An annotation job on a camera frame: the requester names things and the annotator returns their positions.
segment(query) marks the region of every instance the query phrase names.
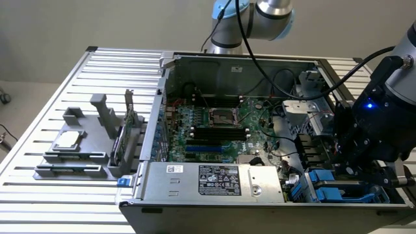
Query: white floor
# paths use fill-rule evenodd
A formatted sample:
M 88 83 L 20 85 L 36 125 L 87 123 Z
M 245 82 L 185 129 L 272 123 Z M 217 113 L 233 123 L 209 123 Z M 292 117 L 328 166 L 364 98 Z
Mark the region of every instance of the white floor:
M 59 84 L 0 81 L 0 86 L 12 96 L 8 104 L 0 103 L 0 124 L 19 138 L 47 104 Z M 16 141 L 11 136 L 7 136 L 5 140 L 15 145 Z M 5 156 L 7 153 L 0 151 L 0 162 Z

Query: gray wall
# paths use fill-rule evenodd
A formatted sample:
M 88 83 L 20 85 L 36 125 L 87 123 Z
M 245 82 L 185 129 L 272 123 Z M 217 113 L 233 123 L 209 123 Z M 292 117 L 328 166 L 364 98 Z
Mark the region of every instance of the gray wall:
M 213 0 L 0 0 L 0 79 L 61 82 L 88 45 L 199 50 Z M 293 0 L 281 41 L 255 53 L 365 57 L 395 44 L 416 19 L 415 0 Z

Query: screw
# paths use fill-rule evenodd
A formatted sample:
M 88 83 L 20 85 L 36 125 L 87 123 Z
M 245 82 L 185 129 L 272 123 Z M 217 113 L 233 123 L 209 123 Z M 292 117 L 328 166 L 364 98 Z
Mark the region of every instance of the screw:
M 403 66 L 401 69 L 409 69 L 413 66 L 413 57 L 411 55 L 405 55 L 403 58 Z

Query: metal slotted platform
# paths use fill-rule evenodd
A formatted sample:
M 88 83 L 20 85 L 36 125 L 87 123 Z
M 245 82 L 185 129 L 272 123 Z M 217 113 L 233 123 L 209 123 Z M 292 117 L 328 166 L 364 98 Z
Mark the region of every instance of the metal slotted platform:
M 35 180 L 32 175 L 64 124 L 67 107 L 79 106 L 87 114 L 97 114 L 89 104 L 93 93 L 107 94 L 107 106 L 123 116 L 124 92 L 132 89 L 135 110 L 149 117 L 160 54 L 111 48 L 85 52 L 0 164 L 0 233 L 133 233 L 115 205 L 115 181 L 48 181 Z M 356 65 L 352 59 L 325 59 L 340 77 Z M 361 93 L 369 73 L 361 69 L 345 83 L 353 96 Z M 416 174 L 416 153 L 407 163 Z M 123 194 L 128 193 L 131 189 L 124 189 Z

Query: black cable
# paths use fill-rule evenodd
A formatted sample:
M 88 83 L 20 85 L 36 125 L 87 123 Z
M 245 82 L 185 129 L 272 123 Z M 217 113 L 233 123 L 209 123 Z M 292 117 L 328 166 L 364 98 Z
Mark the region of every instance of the black cable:
M 195 84 L 193 81 L 185 82 L 185 83 L 181 85 L 181 93 L 180 93 L 180 97 L 181 97 L 181 98 L 185 98 L 185 96 L 184 96 L 184 89 L 185 89 L 185 87 L 187 87 L 188 85 L 192 85 L 193 88 L 196 88 L 196 84 Z
M 209 36 L 207 37 L 207 39 L 205 39 L 205 41 L 204 41 L 204 44 L 203 44 L 203 46 L 201 46 L 201 51 L 204 50 L 204 46 L 205 46 L 205 44 L 207 44 L 207 41 L 208 41 L 209 38 L 212 37 L 212 35 L 213 35 L 213 33 L 215 33 L 215 30 L 216 30 L 216 27 L 219 26 L 219 24 L 220 24 L 220 22 L 221 22 L 221 20 L 223 20 L 223 17 L 224 17 L 224 14 L 225 14 L 225 9 L 227 9 L 227 7 L 228 7 L 228 5 L 229 5 L 231 2 L 232 2 L 232 0 L 228 0 L 225 6 L 224 6 L 224 8 L 223 8 L 223 10 L 221 10 L 220 13 L 219 13 L 219 16 L 216 17 L 217 21 L 216 21 L 213 30 L 212 30 Z
M 5 131 L 7 131 L 7 133 L 11 135 L 11 137 L 13 137 L 16 141 L 19 141 L 19 139 L 13 136 L 13 134 L 11 134 L 11 132 L 9 132 L 9 130 L 7 129 L 7 127 L 5 127 L 3 124 L 0 124 L 0 126 L 5 129 Z
M 279 73 L 283 72 L 283 71 L 291 72 L 292 77 L 293 77 L 293 81 L 295 81 L 293 85 L 296 85 L 296 75 L 295 75 L 293 71 L 292 71 L 291 69 L 288 69 L 288 68 L 280 69 L 280 70 L 275 73 L 273 79 L 272 79 L 273 83 L 275 83 L 276 76 L 277 76 Z M 271 87 L 271 95 L 275 95 L 275 87 L 273 87 L 273 86 Z
M 293 75 L 293 78 L 296 79 L 296 75 L 295 75 L 293 71 L 292 71 L 291 69 L 288 69 L 288 68 L 280 69 L 280 70 L 275 73 L 275 76 L 273 76 L 273 77 L 276 77 L 276 75 L 279 75 L 279 73 L 283 72 L 283 71 L 289 71 L 289 72 L 292 73 L 292 75 Z M 259 83 L 252 87 L 252 89 L 251 89 L 249 91 L 247 91 L 245 93 L 243 93 L 241 95 L 243 95 L 243 96 L 248 95 L 248 94 L 259 87 L 259 85 L 263 83 L 263 81 L 265 81 L 265 78 L 263 78 L 263 79 L 259 81 Z
M 273 154 L 272 151 L 271 151 L 269 153 L 272 154 L 272 156 L 276 156 L 276 157 L 285 157 L 285 156 L 289 156 L 289 155 L 292 155 L 292 154 L 296 154 L 297 152 L 292 152 L 292 153 L 289 153 L 289 154 L 287 154 L 287 155 L 276 155 L 276 154 Z
M 259 83 L 255 85 L 255 87 L 243 94 L 243 96 L 248 95 L 259 87 L 259 85 L 261 84 L 263 81 L 265 81 L 264 78 L 259 81 Z
M 235 0 L 235 6 L 236 6 L 236 9 L 239 9 L 239 0 Z M 241 37 L 243 37 L 243 40 L 244 40 L 244 44 L 245 44 L 245 47 L 247 47 L 247 50 L 248 50 L 248 53 L 249 53 L 249 56 L 251 56 L 251 59 L 259 69 L 259 71 L 261 72 L 264 78 L 268 80 L 268 82 L 273 85 L 273 87 L 280 91 L 283 92 L 288 97 L 293 98 L 295 100 L 301 100 L 301 101 L 309 101 L 309 100 L 315 100 L 317 98 L 321 98 L 324 96 L 327 96 L 335 89 L 337 89 L 343 83 L 352 77 L 352 75 L 355 74 L 355 72 L 375 58 L 377 57 L 379 55 L 389 52 L 393 50 L 395 46 L 391 46 L 391 47 L 387 47 L 379 51 L 376 51 L 375 53 L 372 53 L 367 58 L 364 58 L 364 60 L 355 66 L 355 68 L 347 73 L 347 75 L 344 76 L 344 78 L 328 89 L 325 90 L 323 93 L 320 93 L 319 95 L 315 95 L 312 97 L 297 97 L 292 94 L 289 94 L 280 86 L 277 86 L 272 79 L 267 76 L 263 68 L 260 67 L 260 64 L 257 63 L 257 60 L 256 60 L 256 57 L 253 55 L 253 51 L 252 51 L 252 48 L 249 47 L 249 44 L 248 44 L 248 40 L 247 40 L 247 37 L 245 37 L 245 33 L 244 33 L 244 27 L 243 27 L 243 23 L 241 23 L 241 15 L 240 15 L 240 11 L 237 10 L 236 11 L 236 18 L 237 18 L 237 23 L 239 23 L 239 27 L 240 27 L 240 33 L 241 33 Z
M 268 107 L 268 108 L 261 112 L 260 117 L 259 117 L 259 123 L 257 123 L 257 124 L 259 124 L 259 129 L 260 129 L 260 131 L 263 132 L 263 134 L 267 135 L 268 137 L 271 137 L 271 138 L 277 138 L 277 139 L 287 139 L 287 140 L 289 140 L 291 142 L 295 143 L 295 140 L 292 140 L 291 138 L 284 137 L 284 136 L 273 136 L 273 135 L 268 134 L 268 133 L 263 130 L 263 128 L 261 128 L 260 119 L 261 119 L 261 117 L 263 117 L 265 111 L 267 111 L 269 108 L 275 108 L 277 105 L 279 105 L 279 103 L 277 103 L 276 105 Z

